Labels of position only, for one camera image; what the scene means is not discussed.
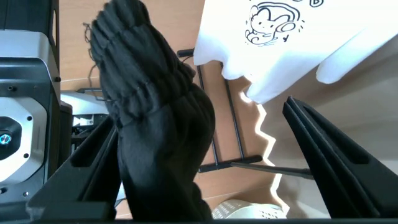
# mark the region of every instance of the white cloth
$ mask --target white cloth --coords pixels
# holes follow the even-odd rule
[[[252,82],[247,96],[265,103],[323,61],[318,79],[339,80],[397,34],[396,4],[395,0],[206,0],[194,62],[223,62],[225,78],[245,76]]]

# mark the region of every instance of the gathered black fabric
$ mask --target gathered black fabric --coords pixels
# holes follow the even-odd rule
[[[213,105],[193,84],[138,0],[105,4],[91,25],[91,54],[119,131],[118,161],[137,221],[203,221],[193,178],[215,129]]]

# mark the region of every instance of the brown floor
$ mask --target brown floor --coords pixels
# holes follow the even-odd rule
[[[88,87],[87,76],[93,66],[88,55],[88,44],[84,39],[82,23],[91,22],[107,0],[60,0],[60,71],[63,90]],[[171,47],[177,51],[195,46],[200,26],[204,0],[145,0],[153,25],[160,30]],[[192,67],[193,60],[187,60]],[[210,62],[203,66],[205,90],[211,98],[216,112],[216,145],[221,161],[238,158],[238,144],[229,108],[221,66]],[[99,87],[98,71],[92,75],[93,86]],[[229,82],[233,96],[239,129],[246,156],[263,155],[267,141],[254,132],[259,119],[257,106],[245,103],[239,93],[248,85],[244,79]],[[203,164],[213,163],[211,148]],[[256,203],[272,203],[269,186],[272,174],[228,168],[198,174],[195,182],[200,186],[203,198],[213,209],[230,199],[241,199]],[[118,218],[131,218],[126,202],[118,207]]]

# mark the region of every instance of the black cloth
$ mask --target black cloth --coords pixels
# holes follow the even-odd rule
[[[211,219],[193,179],[209,148],[215,114],[193,83],[195,72],[152,26],[140,1],[105,4],[91,28],[91,54],[118,127],[119,169],[133,219]]]

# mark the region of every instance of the beige wall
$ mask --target beige wall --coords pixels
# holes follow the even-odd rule
[[[269,159],[276,166],[308,167],[282,115],[283,102],[292,95],[398,173],[398,37],[337,83],[318,83],[315,71],[264,105],[267,116],[262,130],[277,140]],[[291,206],[293,217],[327,213],[314,181],[283,177],[278,194]]]

